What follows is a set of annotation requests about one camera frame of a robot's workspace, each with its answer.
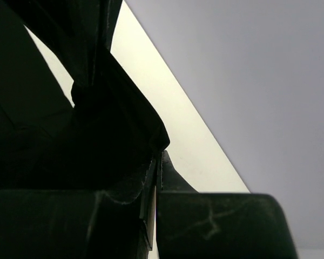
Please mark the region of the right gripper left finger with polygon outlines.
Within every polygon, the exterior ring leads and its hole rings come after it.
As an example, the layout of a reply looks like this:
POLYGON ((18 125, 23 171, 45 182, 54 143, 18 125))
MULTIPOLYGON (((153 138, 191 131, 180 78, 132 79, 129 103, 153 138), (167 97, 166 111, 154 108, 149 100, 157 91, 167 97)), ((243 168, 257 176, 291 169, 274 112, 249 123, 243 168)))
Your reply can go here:
POLYGON ((157 162, 113 190, 0 190, 0 258, 147 258, 157 162))

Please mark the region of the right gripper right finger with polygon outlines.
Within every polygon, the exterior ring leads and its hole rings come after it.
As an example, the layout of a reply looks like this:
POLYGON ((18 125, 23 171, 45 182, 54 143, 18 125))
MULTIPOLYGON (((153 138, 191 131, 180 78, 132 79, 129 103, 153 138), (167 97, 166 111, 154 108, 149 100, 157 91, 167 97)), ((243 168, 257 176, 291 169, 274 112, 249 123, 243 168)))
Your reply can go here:
POLYGON ((200 193, 164 152, 157 171, 160 258, 297 258, 287 220, 268 194, 200 193))

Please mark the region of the black long sleeve shirt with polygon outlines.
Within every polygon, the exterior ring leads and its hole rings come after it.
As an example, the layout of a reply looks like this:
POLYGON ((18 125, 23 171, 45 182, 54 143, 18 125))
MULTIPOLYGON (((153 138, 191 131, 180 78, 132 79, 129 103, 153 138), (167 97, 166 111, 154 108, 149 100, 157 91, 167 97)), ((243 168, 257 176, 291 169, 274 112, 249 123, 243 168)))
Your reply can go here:
POLYGON ((0 1, 0 189, 139 187, 169 145, 111 53, 121 1, 0 1))

